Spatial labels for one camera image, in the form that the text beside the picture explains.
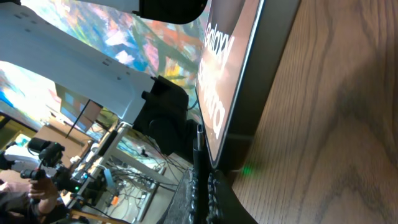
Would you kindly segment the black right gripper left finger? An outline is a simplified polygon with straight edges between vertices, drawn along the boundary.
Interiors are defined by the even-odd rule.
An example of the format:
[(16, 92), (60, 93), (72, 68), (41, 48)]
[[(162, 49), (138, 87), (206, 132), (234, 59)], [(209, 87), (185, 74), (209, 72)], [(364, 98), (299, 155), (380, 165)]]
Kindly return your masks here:
[(195, 194), (196, 179), (193, 176), (193, 168), (188, 168), (169, 203), (164, 214), (157, 224), (194, 224), (197, 210)]

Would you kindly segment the operator hand in background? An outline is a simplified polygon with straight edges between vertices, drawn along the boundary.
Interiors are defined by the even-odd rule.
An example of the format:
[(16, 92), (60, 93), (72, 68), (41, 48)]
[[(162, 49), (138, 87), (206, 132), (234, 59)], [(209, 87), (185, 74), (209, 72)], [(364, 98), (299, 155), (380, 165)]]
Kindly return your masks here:
[(48, 177), (39, 180), (30, 179), (28, 196), (31, 199), (39, 200), (46, 205), (56, 205), (58, 201), (58, 189)]

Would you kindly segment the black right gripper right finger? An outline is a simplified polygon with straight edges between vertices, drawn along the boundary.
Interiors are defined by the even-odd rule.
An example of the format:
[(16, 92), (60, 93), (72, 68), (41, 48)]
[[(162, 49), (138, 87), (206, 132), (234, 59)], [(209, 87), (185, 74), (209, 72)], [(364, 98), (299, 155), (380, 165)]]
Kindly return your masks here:
[(221, 171), (216, 170), (209, 174), (207, 186), (207, 223), (257, 224), (257, 221), (242, 206)]

